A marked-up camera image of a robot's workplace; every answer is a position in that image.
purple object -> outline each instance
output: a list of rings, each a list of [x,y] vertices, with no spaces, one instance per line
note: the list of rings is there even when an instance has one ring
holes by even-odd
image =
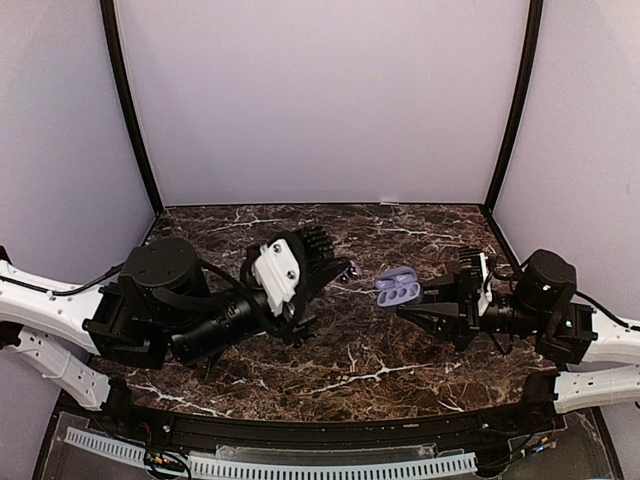
[[[422,286],[418,283],[416,271],[411,267],[387,270],[376,278],[374,286],[380,290],[378,306],[382,308],[422,301]]]

white wall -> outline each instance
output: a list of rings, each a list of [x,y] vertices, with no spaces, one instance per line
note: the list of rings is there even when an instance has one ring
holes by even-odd
[[[21,269],[94,278],[152,220],[99,2],[0,2],[0,244]],[[0,352],[0,479],[30,479],[58,389]]]
[[[521,259],[554,250],[579,288],[640,318],[640,3],[545,2],[496,218]],[[603,409],[631,480],[640,412]]]
[[[166,204],[484,200],[526,0],[117,6]]]

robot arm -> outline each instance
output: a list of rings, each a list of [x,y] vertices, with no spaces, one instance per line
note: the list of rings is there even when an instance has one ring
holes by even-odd
[[[211,293],[204,270],[229,288]],[[117,281],[97,284],[118,272]],[[22,356],[81,406],[103,410],[114,394],[122,398],[121,382],[91,370],[52,336],[141,368],[161,368],[167,350],[188,365],[215,361],[226,347],[262,331],[298,345],[314,321],[308,303],[341,274],[355,275],[355,267],[335,257],[317,226],[249,247],[240,280],[198,259],[178,238],[135,248],[124,264],[83,287],[21,272],[5,259],[0,348]]]
[[[493,275],[483,253],[461,249],[459,273],[422,284],[408,267],[383,274],[376,281],[378,305],[460,351],[484,332],[508,354],[510,348],[495,338],[500,333],[510,340],[535,337],[536,351],[558,365],[631,364],[591,373],[532,374],[525,392],[535,401],[553,402],[559,414],[640,399],[640,322],[572,303],[574,295],[582,296],[576,270],[552,252],[534,252],[515,288],[515,278],[501,277],[509,282],[509,294],[491,291]]]

black metal edge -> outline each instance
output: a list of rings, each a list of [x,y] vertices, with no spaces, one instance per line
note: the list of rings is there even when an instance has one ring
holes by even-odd
[[[109,58],[111,59],[111,69],[113,70],[113,78],[118,90],[120,98],[120,107],[124,116],[129,132],[129,139],[133,147],[133,153],[138,163],[138,169],[147,191],[147,196],[151,202],[151,207],[156,215],[160,214],[164,209],[158,185],[153,177],[149,157],[142,139],[138,116],[133,104],[131,89],[129,88],[129,80],[127,79],[127,71],[122,54],[122,45],[120,44],[120,35],[118,33],[118,20],[113,0],[100,0],[100,8],[102,10],[102,22],[104,24],[104,34],[109,49]]]
[[[66,412],[89,420],[89,427],[132,439],[142,439],[142,430],[116,430],[108,417],[95,423],[91,412],[79,407],[62,393],[55,413]],[[551,402],[528,405],[507,404],[465,413],[371,422],[274,422],[206,417],[132,406],[131,414],[145,422],[153,435],[153,446],[187,453],[216,452],[224,446],[283,450],[359,450],[402,446],[436,445],[440,453],[464,449],[474,452],[479,465],[487,464],[510,451],[509,440],[526,433],[564,428],[562,415]]]
[[[511,249],[511,245],[509,245],[507,238],[504,236],[504,233],[502,233],[502,229],[500,228],[500,225],[498,225],[498,222],[496,222],[496,219],[493,217],[493,214],[484,205],[480,206],[480,212],[484,216],[484,219],[486,220],[487,225],[491,230],[491,233],[493,233],[493,236],[496,237],[496,240],[498,241],[500,248],[504,252],[505,257],[507,257],[507,261],[509,262],[511,269],[514,272],[519,272],[520,262],[518,262],[518,258],[516,257],[516,254]]]
[[[529,16],[527,18],[527,28],[524,35],[524,43],[522,45],[522,56],[520,58],[520,68],[518,69],[518,78],[513,92],[513,100],[511,102],[511,110],[507,119],[507,126],[502,138],[500,153],[493,172],[493,178],[487,192],[487,198],[484,206],[491,213],[493,212],[500,190],[504,183],[509,167],[509,160],[513,153],[513,146],[518,135],[518,128],[524,110],[525,100],[527,98],[527,90],[529,89],[529,81],[531,80],[531,71],[533,68],[533,60],[536,54],[536,46],[538,44],[538,33],[540,32],[540,20],[542,18],[543,0],[531,0],[529,3]]]
[[[49,417],[49,423],[47,424],[47,429],[44,432],[44,438],[42,439],[40,450],[38,451],[38,459],[36,460],[36,466],[33,470],[33,475],[31,477],[32,480],[40,480],[42,478],[42,475],[44,474],[44,467],[47,463],[49,451],[51,450],[51,443],[53,442],[53,434],[56,431],[58,420],[60,419],[58,406],[59,401],[60,396],[58,396],[58,401],[53,408],[53,413],[51,414],[51,417]]]
[[[613,445],[613,440],[611,439],[611,434],[609,433],[609,427],[607,427],[607,422],[602,415],[602,410],[600,409],[600,407],[592,407],[591,413],[593,414],[593,419],[596,422],[596,428],[600,433],[600,438],[602,438],[604,451],[607,455],[607,458],[609,459],[611,473],[613,473],[613,479],[624,480],[622,466],[620,465],[620,459],[618,458],[618,453],[616,452],[616,448]]]
[[[403,207],[407,205],[432,205],[443,207],[481,207],[481,203],[473,202],[282,202],[282,203],[196,203],[190,205],[165,205],[165,208],[204,208],[204,207],[269,207],[282,205],[381,205],[391,207]]]
[[[9,258],[9,254],[7,253],[7,249],[4,248],[4,245],[0,245],[0,260],[5,260],[7,263],[11,263],[11,259]]]
[[[153,233],[153,229],[156,228],[156,225],[158,224],[158,221],[160,220],[161,215],[162,215],[162,212],[156,213],[153,219],[153,222],[151,222],[151,225],[149,225],[149,229],[147,230],[147,233],[144,234],[144,238],[142,239],[142,242],[140,242],[140,246],[144,246],[144,244],[147,243],[147,240],[149,240],[149,237]]]

marble tabletop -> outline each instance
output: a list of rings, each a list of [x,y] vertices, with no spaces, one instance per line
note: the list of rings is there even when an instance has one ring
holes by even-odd
[[[310,305],[315,337],[301,348],[266,334],[228,349],[213,366],[167,359],[162,370],[101,358],[91,366],[126,379],[138,405],[252,420],[355,421],[473,411],[517,402],[526,376],[552,368],[526,342],[502,356],[481,334],[465,352],[430,338],[376,307],[373,280],[413,267],[422,280],[456,266],[460,246],[498,255],[479,208],[466,205],[283,205],[176,207],[162,213],[149,241],[178,236],[201,258],[237,277],[245,248],[316,223],[360,279],[333,282]],[[212,290],[226,288],[211,278]]]

